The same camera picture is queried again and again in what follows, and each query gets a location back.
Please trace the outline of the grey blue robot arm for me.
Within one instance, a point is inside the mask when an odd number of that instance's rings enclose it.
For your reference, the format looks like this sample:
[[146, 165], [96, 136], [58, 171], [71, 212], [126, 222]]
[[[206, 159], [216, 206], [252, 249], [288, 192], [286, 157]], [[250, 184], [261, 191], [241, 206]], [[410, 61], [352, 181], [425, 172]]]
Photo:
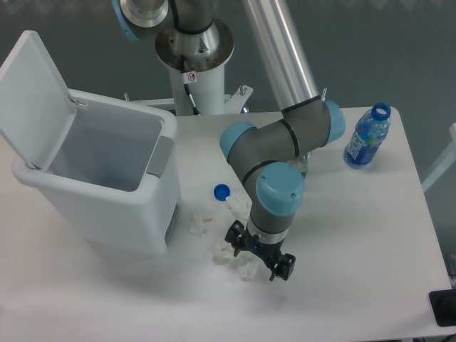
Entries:
[[[294, 167], [300, 157], [342, 136], [339, 107], [324, 100], [285, 1], [244, 1], [261, 60], [282, 117], [258, 128], [238, 122], [224, 130], [219, 146], [252, 200], [246, 224], [235, 222], [225, 241], [235, 253], [259, 257], [273, 277], [288, 279], [295, 257], [281, 246], [304, 193]], [[177, 115], [224, 114], [224, 66], [234, 50], [229, 27], [211, 1], [114, 1], [124, 34], [155, 37], [155, 49], [170, 73]]]

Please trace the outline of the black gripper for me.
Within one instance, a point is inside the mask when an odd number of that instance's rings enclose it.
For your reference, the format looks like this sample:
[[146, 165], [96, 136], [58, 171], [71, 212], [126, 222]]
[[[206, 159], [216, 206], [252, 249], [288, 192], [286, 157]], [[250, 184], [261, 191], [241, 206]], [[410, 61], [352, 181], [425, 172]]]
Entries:
[[281, 253], [284, 240], [274, 244], [262, 243], [254, 238], [239, 220], [235, 220], [228, 229], [225, 242], [232, 246], [235, 257], [240, 252], [247, 251], [261, 259], [266, 267], [271, 270], [270, 281], [276, 277], [287, 281], [294, 270], [296, 257], [292, 254]]

